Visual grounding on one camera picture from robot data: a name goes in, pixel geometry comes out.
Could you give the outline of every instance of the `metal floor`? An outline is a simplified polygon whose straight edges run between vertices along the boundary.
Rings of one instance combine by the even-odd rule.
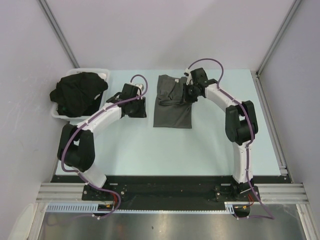
[[[106,219],[81,217],[78,213],[46,213],[38,240],[305,240],[295,204],[268,205],[269,219],[236,220],[226,214],[117,213]],[[264,215],[259,205],[251,214]]]

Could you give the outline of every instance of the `gray t-shirt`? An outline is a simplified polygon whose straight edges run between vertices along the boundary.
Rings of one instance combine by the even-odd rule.
[[[186,77],[174,78],[161,75],[158,78],[154,106],[153,127],[191,129],[192,103],[183,102]]]

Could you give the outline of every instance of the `work surface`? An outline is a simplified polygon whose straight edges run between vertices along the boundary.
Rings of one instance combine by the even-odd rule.
[[[206,72],[208,78],[215,79],[221,73],[220,70]],[[192,129],[153,127],[158,76],[180,78],[183,73],[182,69],[111,71],[109,97],[120,92],[135,74],[147,78],[149,89],[145,95],[147,118],[123,117],[96,138],[95,163],[106,175],[232,175],[233,147],[225,133],[225,113],[213,102],[200,97],[192,105]],[[143,79],[137,77],[134,83],[143,83]],[[221,87],[240,101],[254,103],[259,131],[252,145],[253,174],[280,175],[250,71],[225,70]],[[56,175],[66,174],[59,162]]]

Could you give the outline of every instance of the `cable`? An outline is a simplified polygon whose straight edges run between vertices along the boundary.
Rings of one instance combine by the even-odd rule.
[[[251,207],[255,203],[255,200],[253,199],[253,197],[250,194],[248,194],[248,198],[249,198],[249,201],[252,202],[252,203],[250,203],[250,207]]]
[[[246,169],[245,169],[245,176],[246,176],[246,179],[247,179],[247,182],[250,186],[250,189],[253,193],[253,195],[255,196],[255,198],[259,201],[261,207],[263,207],[263,209],[265,210],[265,212],[269,215],[269,216],[264,216],[264,215],[253,215],[253,216],[248,216],[248,217],[237,217],[237,219],[248,219],[248,218],[265,218],[265,219],[272,219],[274,220],[275,217],[273,216],[273,214],[271,213],[271,211],[267,208],[267,206],[265,206],[260,197],[256,194],[256,191],[254,189],[254,187],[252,186],[251,182],[250,182],[250,177],[249,177],[249,166],[250,166],[250,151],[249,151],[249,146],[253,143],[255,137],[254,137],[254,131],[252,129],[252,126],[251,126],[251,122],[250,122],[250,119],[249,119],[249,116],[247,114],[247,111],[246,109],[244,108],[244,106],[242,106],[242,104],[237,101],[234,97],[232,97],[229,93],[227,93],[226,91],[224,91],[223,89],[220,88],[220,82],[221,82],[221,79],[224,75],[224,67],[222,66],[222,64],[218,61],[218,60],[215,60],[213,58],[202,58],[202,59],[199,59],[195,62],[193,62],[190,66],[189,66],[189,69],[196,63],[200,62],[200,61],[204,61],[204,60],[209,60],[209,61],[213,61],[213,62],[216,62],[217,64],[220,65],[221,67],[221,75],[220,75],[220,78],[218,80],[218,83],[217,83],[217,88],[218,88],[218,91],[220,91],[221,93],[223,93],[225,96],[227,96],[230,100],[232,100],[234,103],[238,104],[239,107],[241,108],[241,110],[243,111],[243,114],[244,114],[244,117],[246,119],[246,122],[249,126],[249,131],[250,131],[250,142],[248,142],[246,145],[245,145],[245,148],[246,148]]]
[[[107,110],[119,105],[119,104],[124,104],[124,103],[128,103],[128,102],[131,102],[133,100],[136,100],[136,99],[139,99],[139,98],[142,98],[148,91],[148,81],[147,79],[141,75],[141,74],[136,74],[134,75],[131,80],[130,80],[130,83],[132,83],[132,81],[136,78],[136,77],[141,77],[143,78],[144,82],[145,82],[145,90],[144,92],[140,95],[140,96],[136,96],[136,97],[133,97],[133,98],[130,98],[130,99],[126,99],[126,100],[122,100],[122,101],[119,101],[119,102],[116,102],[108,107],[106,107],[105,109],[102,109],[100,111],[98,111],[96,114],[94,114],[91,118],[89,118],[89,120],[87,122],[85,122],[84,124],[82,124],[80,127],[78,127],[76,129],[76,131],[72,134],[72,136],[70,137],[70,139],[68,140],[68,142],[66,143],[65,145],[65,148],[62,152],[62,156],[61,156],[61,168],[63,171],[67,172],[67,173],[77,173],[79,175],[79,177],[86,183],[88,184],[90,187],[96,189],[96,190],[99,190],[99,191],[103,191],[103,192],[107,192],[107,193],[110,193],[110,194],[113,194],[113,195],[116,195],[119,202],[116,206],[114,206],[113,210],[111,210],[108,214],[104,215],[104,216],[99,216],[97,219],[104,219],[106,217],[108,217],[110,214],[112,214],[114,211],[116,211],[119,207],[120,207],[120,204],[121,204],[121,197],[120,195],[115,192],[115,191],[112,191],[112,190],[108,190],[108,189],[104,189],[104,188],[101,188],[101,187],[97,187],[95,185],[93,185],[92,183],[90,183],[83,175],[80,171],[78,170],[68,170],[65,168],[65,157],[66,157],[66,154],[67,154],[67,151],[68,151],[68,148],[70,147],[71,143],[73,142],[73,140],[75,139],[75,137],[77,136],[77,134],[85,127],[87,126],[89,123],[91,123],[94,119],[96,119],[97,117],[99,117],[101,114],[105,113]],[[80,215],[80,216],[77,216],[77,217],[74,217],[73,219],[75,218],[79,218],[79,217],[84,217],[84,216],[88,216],[88,214],[86,215]]]

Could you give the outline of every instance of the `metal frame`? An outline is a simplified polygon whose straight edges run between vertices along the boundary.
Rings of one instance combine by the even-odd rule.
[[[291,8],[289,10],[289,12],[287,13],[287,15],[285,16],[280,29],[278,30],[278,32],[276,33],[268,51],[266,52],[260,66],[258,67],[258,70],[256,71],[257,75],[260,76],[262,71],[264,70],[267,62],[269,61],[272,53],[274,52],[274,50],[276,49],[278,43],[280,42],[280,40],[282,39],[283,35],[285,34],[289,24],[291,23],[293,17],[295,16],[297,10],[299,9],[301,3],[303,2],[303,0],[294,0],[293,4],[291,5]]]
[[[45,15],[45,17],[49,21],[49,24],[51,25],[52,30],[54,31],[56,37],[58,38],[59,42],[61,43],[61,46],[62,46],[63,50],[65,51],[67,57],[69,58],[70,62],[72,63],[73,67],[75,69],[80,68],[78,61],[77,61],[73,51],[71,50],[71,47],[70,47],[64,33],[62,32],[53,12],[51,11],[47,1],[46,0],[37,0],[37,2],[39,3],[39,5],[43,11],[43,14]]]
[[[27,238],[28,240],[38,240],[41,226],[45,217],[47,205],[48,204],[45,202],[36,203],[36,212],[29,233],[29,237]]]
[[[319,239],[320,233],[317,226],[315,225],[315,219],[312,214],[310,204],[297,204],[296,208],[298,209],[306,239]]]
[[[101,203],[101,201],[83,201],[84,186],[84,183],[43,183],[36,202]],[[307,204],[309,202],[303,184],[255,184],[255,186],[259,188],[261,200],[265,204]]]
[[[270,134],[270,138],[271,138],[271,142],[273,145],[273,149],[275,152],[275,156],[276,156],[276,160],[278,162],[278,166],[281,172],[281,175],[285,176],[287,174],[289,174],[290,178],[292,179],[292,176],[290,175],[290,172],[287,168],[287,163],[286,163],[286,159],[285,159],[285,155],[284,155],[284,151],[283,148],[281,146],[280,140],[279,140],[279,136],[276,130],[276,126],[275,126],[275,122],[273,120],[267,99],[266,99],[266,95],[265,92],[263,90],[260,78],[258,77],[258,75],[255,72],[251,72],[252,75],[252,79],[254,82],[254,86],[261,104],[261,108],[263,111],[263,115],[264,118],[266,120],[266,126],[268,128],[269,134]]]

